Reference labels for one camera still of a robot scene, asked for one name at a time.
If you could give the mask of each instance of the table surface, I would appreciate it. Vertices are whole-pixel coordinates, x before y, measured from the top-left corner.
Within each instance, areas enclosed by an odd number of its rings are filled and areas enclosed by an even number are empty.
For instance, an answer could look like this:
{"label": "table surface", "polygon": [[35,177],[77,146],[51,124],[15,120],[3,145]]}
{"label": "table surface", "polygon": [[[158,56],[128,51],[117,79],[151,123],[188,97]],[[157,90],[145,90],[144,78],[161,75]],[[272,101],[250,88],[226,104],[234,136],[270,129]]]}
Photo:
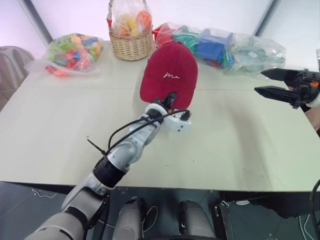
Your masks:
{"label": "table surface", "polygon": [[[98,75],[31,73],[0,112],[0,181],[78,184],[101,158],[87,138],[106,148],[115,129],[144,112],[147,60],[117,59],[105,42]],[[284,83],[198,69],[191,130],[161,129],[118,185],[310,191],[319,178],[317,134],[300,109],[254,91]]]}

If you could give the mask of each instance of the orange toy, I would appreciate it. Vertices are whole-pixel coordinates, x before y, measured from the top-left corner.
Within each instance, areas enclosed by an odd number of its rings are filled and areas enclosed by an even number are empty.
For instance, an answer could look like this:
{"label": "orange toy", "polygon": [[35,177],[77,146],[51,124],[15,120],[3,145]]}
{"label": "orange toy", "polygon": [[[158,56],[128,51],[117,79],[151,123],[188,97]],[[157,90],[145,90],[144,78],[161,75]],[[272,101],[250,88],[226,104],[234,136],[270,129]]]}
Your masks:
{"label": "orange toy", "polygon": [[143,31],[151,28],[152,17],[148,11],[142,10],[138,12],[135,20],[139,25],[141,25]]}

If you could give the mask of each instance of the floor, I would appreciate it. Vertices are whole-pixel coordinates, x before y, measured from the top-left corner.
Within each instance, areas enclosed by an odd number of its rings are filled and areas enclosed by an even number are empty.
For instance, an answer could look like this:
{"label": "floor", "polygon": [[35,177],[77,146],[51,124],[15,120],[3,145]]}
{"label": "floor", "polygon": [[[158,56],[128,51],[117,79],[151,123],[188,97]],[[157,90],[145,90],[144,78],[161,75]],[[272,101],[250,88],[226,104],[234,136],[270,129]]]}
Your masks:
{"label": "floor", "polygon": [[[0,240],[23,240],[51,215],[60,210],[66,195],[32,189],[26,186],[0,182]],[[176,220],[180,201],[198,202],[208,214],[209,206],[219,199],[219,193],[211,190],[187,190],[164,188],[119,187],[111,194],[108,223],[114,225],[123,204],[131,197],[139,196],[149,207],[159,210],[154,226],[144,233],[145,238],[173,236],[179,233]],[[236,240],[303,240],[297,218],[281,218],[273,210],[259,205],[244,206],[230,203],[230,219]],[[88,240],[96,240],[102,224],[88,232]],[[306,229],[316,239],[311,220]],[[113,228],[107,226],[103,239],[112,239]]]}

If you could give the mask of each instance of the red cap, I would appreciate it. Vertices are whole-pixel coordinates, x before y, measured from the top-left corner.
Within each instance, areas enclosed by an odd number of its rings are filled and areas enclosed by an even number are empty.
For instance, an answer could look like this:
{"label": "red cap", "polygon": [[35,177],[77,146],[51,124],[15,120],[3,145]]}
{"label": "red cap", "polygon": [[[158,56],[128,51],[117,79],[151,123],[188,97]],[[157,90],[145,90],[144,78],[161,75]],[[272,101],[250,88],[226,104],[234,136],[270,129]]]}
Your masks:
{"label": "red cap", "polygon": [[198,77],[198,66],[190,50],[180,42],[169,42],[156,50],[148,60],[140,88],[140,97],[151,103],[175,92],[173,107],[186,109],[192,100]]}

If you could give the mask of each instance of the wicker basket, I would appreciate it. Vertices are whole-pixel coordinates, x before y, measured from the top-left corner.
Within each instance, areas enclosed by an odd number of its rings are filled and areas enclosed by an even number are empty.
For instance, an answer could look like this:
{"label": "wicker basket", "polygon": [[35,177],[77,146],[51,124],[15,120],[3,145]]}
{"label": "wicker basket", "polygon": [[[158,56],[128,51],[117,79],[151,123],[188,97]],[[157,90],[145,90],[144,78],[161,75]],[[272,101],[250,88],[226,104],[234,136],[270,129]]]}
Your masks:
{"label": "wicker basket", "polygon": [[140,36],[116,36],[112,30],[112,4],[109,2],[109,12],[106,18],[109,27],[109,36],[112,44],[112,49],[116,57],[124,60],[134,61],[143,59],[149,55],[153,43],[152,27],[149,32]]}

